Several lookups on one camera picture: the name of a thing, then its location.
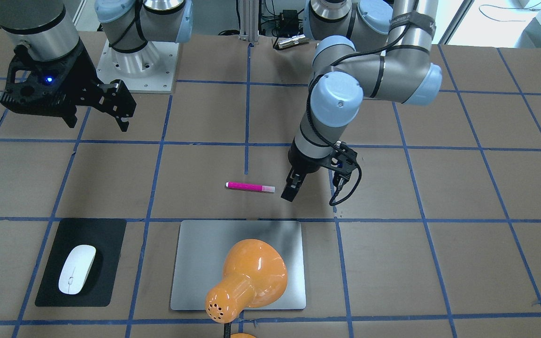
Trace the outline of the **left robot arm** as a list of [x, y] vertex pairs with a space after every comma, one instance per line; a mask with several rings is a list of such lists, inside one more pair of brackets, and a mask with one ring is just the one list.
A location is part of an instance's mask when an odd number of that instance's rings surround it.
[[281, 197], [293, 201], [307, 175], [333, 171], [340, 204], [343, 186], [362, 169], [357, 153], [341, 140], [363, 99], [425, 106], [441, 87], [431, 63], [436, 0], [308, 0], [303, 32], [318, 41], [306, 108], [288, 150], [291, 170]]

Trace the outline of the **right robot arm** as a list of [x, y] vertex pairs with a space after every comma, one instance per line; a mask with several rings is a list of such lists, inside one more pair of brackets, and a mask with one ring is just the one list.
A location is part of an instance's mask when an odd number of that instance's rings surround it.
[[126, 132], [137, 104], [127, 78], [161, 68], [155, 43], [186, 43], [193, 31], [191, 0], [97, 0], [94, 4], [111, 50], [116, 78], [98, 77], [61, 0], [0, 0], [0, 27], [9, 35], [9, 63], [0, 104], [17, 114], [62, 118], [77, 124], [77, 106], [113, 117]]

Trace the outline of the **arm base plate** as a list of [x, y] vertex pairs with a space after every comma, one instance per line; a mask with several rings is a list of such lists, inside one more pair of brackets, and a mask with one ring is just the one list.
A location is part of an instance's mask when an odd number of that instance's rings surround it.
[[104, 83], [120, 79], [131, 93], [172, 93], [180, 43], [149, 41], [144, 49], [132, 53], [115, 51], [108, 44], [96, 70]]

